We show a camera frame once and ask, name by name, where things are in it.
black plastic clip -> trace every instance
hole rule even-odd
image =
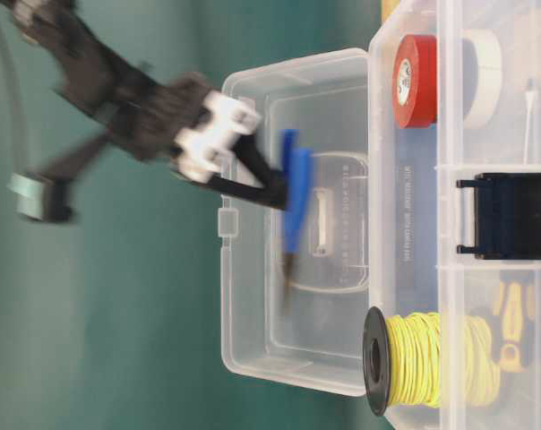
[[[475,244],[458,254],[541,260],[541,173],[484,173],[457,187],[475,190]]]

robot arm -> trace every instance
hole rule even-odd
[[[59,63],[64,74],[59,94],[106,127],[95,141],[105,136],[139,161],[167,156],[190,182],[258,204],[286,207],[286,181],[256,150],[253,135],[260,118],[246,104],[222,95],[196,73],[158,84],[96,38],[75,14],[74,0],[0,3],[11,9],[24,38],[48,50]],[[93,150],[95,141],[66,152],[39,173],[14,176],[19,207],[35,208],[22,211],[26,216],[43,222],[70,219],[70,188],[105,146],[95,144],[98,150]],[[219,161],[230,152],[259,179],[261,188],[219,177]],[[70,160],[78,157],[83,162],[70,169]],[[66,169],[69,174],[63,180]]]

clear plastic box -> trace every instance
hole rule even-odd
[[[223,92],[264,117],[258,143],[279,163],[280,133],[314,151],[312,210],[285,291],[280,214],[223,197],[222,357],[232,372],[351,396],[365,393],[367,54],[348,49],[230,76]],[[234,160],[224,177],[253,178]]]
[[[407,34],[438,38],[438,123],[429,129],[394,125],[392,67]],[[467,40],[491,44],[480,73]],[[541,429],[541,261],[456,252],[472,245],[474,222],[473,191],[457,180],[541,172],[541,0],[403,0],[369,56],[370,303],[386,316],[442,317],[442,407],[390,407],[386,417],[399,430]],[[490,93],[480,99],[479,91]],[[475,100],[477,121],[468,119]],[[464,395],[463,324],[495,308],[501,283],[512,282],[525,287],[533,328],[523,348],[531,361],[502,370],[498,400],[473,407]],[[499,331],[493,336],[504,345]]]

green backdrop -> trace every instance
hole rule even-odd
[[[132,62],[169,80],[367,47],[370,0],[85,0]],[[97,129],[48,89],[60,76],[0,18],[37,166]],[[219,340],[217,195],[165,166],[108,155],[77,190],[80,223],[22,222],[6,190],[10,116],[0,67],[0,429],[382,428],[365,399],[231,374]]]

white tape roll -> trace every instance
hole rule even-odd
[[[473,100],[468,101],[471,104],[464,118],[464,126],[477,129],[492,119],[500,99],[503,84],[502,47],[490,30],[466,30],[464,43],[473,48],[477,64],[474,71],[475,94]],[[468,82],[468,78],[469,76],[465,76],[464,81]]]

